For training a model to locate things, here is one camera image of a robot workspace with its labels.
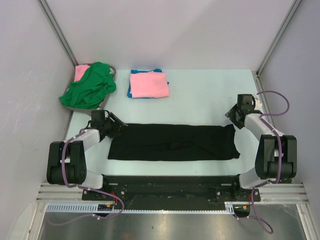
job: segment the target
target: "black mount bracket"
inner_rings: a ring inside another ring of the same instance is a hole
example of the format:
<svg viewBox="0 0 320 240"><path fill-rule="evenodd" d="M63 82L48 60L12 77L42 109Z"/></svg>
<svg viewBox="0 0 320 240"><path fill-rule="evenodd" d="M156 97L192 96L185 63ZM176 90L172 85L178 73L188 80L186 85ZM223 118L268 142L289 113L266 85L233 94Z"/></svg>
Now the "black mount bracket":
<svg viewBox="0 0 320 240"><path fill-rule="evenodd" d="M225 202L249 202L236 176L104 176L103 189L114 192L127 210L225 210ZM261 201L259 191L254 201ZM94 191L83 191L84 201L112 201Z"/></svg>
<svg viewBox="0 0 320 240"><path fill-rule="evenodd" d="M116 115L107 110L93 110L91 111L90 128L96 129L100 134L100 142L108 136L114 139L121 135L121 130L128 125L121 121Z"/></svg>
<svg viewBox="0 0 320 240"><path fill-rule="evenodd" d="M262 114L261 111L255 110L255 107L256 101L251 94L238 94L236 105L225 116L239 129L242 129L245 126L246 115Z"/></svg>
<svg viewBox="0 0 320 240"><path fill-rule="evenodd" d="M235 216L246 218L250 214L250 205L233 205Z"/></svg>

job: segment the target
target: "folded clothes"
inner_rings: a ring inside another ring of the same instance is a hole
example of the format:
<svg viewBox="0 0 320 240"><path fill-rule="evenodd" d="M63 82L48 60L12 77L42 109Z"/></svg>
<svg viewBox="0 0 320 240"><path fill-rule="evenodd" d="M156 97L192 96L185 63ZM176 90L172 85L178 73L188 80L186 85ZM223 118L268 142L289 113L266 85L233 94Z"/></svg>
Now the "folded clothes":
<svg viewBox="0 0 320 240"><path fill-rule="evenodd" d="M116 90L110 67L101 62L93 63L81 80L71 82L69 89L59 99L66 107L96 109L107 94Z"/></svg>
<svg viewBox="0 0 320 240"><path fill-rule="evenodd" d="M129 123L111 142L108 159L196 161L238 159L235 128Z"/></svg>
<svg viewBox="0 0 320 240"><path fill-rule="evenodd" d="M80 81L89 67L88 64L75 66L74 82Z"/></svg>
<svg viewBox="0 0 320 240"><path fill-rule="evenodd" d="M164 72L142 72L130 75L132 98L164 98L170 95Z"/></svg>
<svg viewBox="0 0 320 240"><path fill-rule="evenodd" d="M150 70L150 71L131 70L131 74L149 73L149 72L162 73L162 70L159 69L159 68L156 68L156 69ZM130 81L129 81L128 93L127 93L126 95L127 95L129 98L132 98Z"/></svg>

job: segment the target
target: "cable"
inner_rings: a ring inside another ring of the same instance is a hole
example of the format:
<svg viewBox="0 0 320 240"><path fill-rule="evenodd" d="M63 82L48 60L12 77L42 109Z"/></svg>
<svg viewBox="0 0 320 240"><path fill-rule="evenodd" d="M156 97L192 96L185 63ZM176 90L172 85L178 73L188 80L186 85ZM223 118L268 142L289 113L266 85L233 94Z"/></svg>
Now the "cable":
<svg viewBox="0 0 320 240"><path fill-rule="evenodd" d="M107 195L109 197L112 197L113 199L117 199L119 200L119 202L121 203L121 210L116 214L116 215L113 215L113 216L98 216L97 219L113 219L113 218L116 218L118 217L125 209L125 203L122 201L122 199L116 195L113 195L113 194L110 194L110 193L107 193L107 192L104 192L104 191L101 191L101 190L98 190L98 189L94 189L94 188L88 188L88 187L85 187L85 186L78 186L76 184L73 184L73 185L70 185L68 183L68 180L67 180L67 174L66 174L66 163L65 163L65 160L66 160L66 151L67 151L67 146L69 143L71 143L73 140L75 140L76 138L82 136L83 134L85 134L88 130L85 129L83 131L81 131L80 133L78 133L77 135L75 135L74 137L68 139L65 143L64 143L64 146L63 146L63 149L62 149L62 156L61 156L61 171L62 171L62 178L63 178L63 181L64 181L64 184L68 187L68 188L74 188L74 187L78 187L79 189L83 189L83 190L87 190L87 191L94 191L96 193L99 193L99 194L104 194L104 195ZM67 222L63 222L63 223L53 223L49 220L49 218L47 219L48 223L53 225L53 226L64 226L64 225L67 225L67 224L70 224L74 221L77 221L79 219L82 219L84 217L88 217L88 216L97 216L96 214L86 214L86 215L82 215L82 216L79 216L79 217L76 217L70 221L67 221Z"/></svg>
<svg viewBox="0 0 320 240"><path fill-rule="evenodd" d="M257 93L257 95L260 95L260 94L266 94L266 93L273 93L273 94L277 94L279 96L281 96L285 101L286 101L286 110L284 112L281 112L281 113L264 113L264 114L261 114L260 118L264 117L264 116L274 116L274 117L278 117L278 116L282 116L284 114L286 114L289 109L290 109L290 102L288 100L288 98L286 98L284 95L282 95L280 92L277 92L277 91L272 91L272 90L267 90L267 91L260 91Z"/></svg>
<svg viewBox="0 0 320 240"><path fill-rule="evenodd" d="M251 205L252 205L252 208L253 208L253 211L254 211L254 214L255 216L248 216L248 217L238 217L236 215L236 213L234 213L234 216L236 217L237 220L239 219L255 219L259 222L259 224L261 225L261 227L263 228L263 230L268 233L268 234L273 234L274 233L274 230L273 228L271 227L271 225L266 222L264 219L260 218L258 213L257 213L257 209L256 209L256 205L255 205L255 201L254 201L254 195L255 195L255 192L258 188L266 185L266 184L277 184L279 183L280 181L280 177L281 177L281 169L282 169L282 142L281 142L281 138L277 132L277 130L269 123L267 122L265 119L263 119L263 117L265 116L281 116L281 115L284 115L286 114L289 109L290 109L290 103L289 103L289 100L284 96L282 95L281 93L277 92L277 91L271 91L271 90L267 90L267 91L261 91L261 92L258 92L257 95L259 94L265 94L265 93L274 93L274 94L277 94L281 97L283 97L283 99L286 101L286 104L287 104L287 108L284 112L281 112L281 113L264 113L264 114L261 114L259 119L272 131L272 133L275 135L276 139L277 139L277 142L278 142L278 169L277 169L277 175L276 175L276 180L275 181L271 181L271 180L267 180L261 184L258 184L256 186L253 187L252 191L251 191L251 195L250 195L250 198L251 198Z"/></svg>

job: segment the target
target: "white wall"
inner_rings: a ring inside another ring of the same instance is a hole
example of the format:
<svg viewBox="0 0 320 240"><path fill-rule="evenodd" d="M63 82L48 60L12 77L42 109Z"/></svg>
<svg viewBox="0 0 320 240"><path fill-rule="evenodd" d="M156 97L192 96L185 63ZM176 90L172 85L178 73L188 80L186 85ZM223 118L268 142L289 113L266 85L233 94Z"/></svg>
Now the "white wall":
<svg viewBox="0 0 320 240"><path fill-rule="evenodd" d="M70 112L58 97L73 66L36 0L4 1L0 31L0 239L5 239L23 206L36 199L49 144L64 136Z"/></svg>
<svg viewBox="0 0 320 240"><path fill-rule="evenodd" d="M294 0L48 0L79 63L259 67Z"/></svg>
<svg viewBox="0 0 320 240"><path fill-rule="evenodd" d="M306 0L262 73L265 90L289 98L290 111L275 117L276 126L298 142L298 173L320 223L320 1ZM279 97L267 98L271 111L286 108Z"/></svg>

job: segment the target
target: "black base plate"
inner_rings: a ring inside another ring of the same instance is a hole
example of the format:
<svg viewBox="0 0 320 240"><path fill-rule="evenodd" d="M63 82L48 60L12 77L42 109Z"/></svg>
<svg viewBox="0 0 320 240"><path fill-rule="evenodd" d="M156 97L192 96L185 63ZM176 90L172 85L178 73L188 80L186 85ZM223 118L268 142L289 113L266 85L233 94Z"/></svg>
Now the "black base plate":
<svg viewBox="0 0 320 240"><path fill-rule="evenodd" d="M239 188L239 176L108 176L108 193L124 201L126 210L213 211L225 202L248 202L251 190ZM84 201L112 201L93 191L83 191ZM260 195L254 196L259 202Z"/></svg>

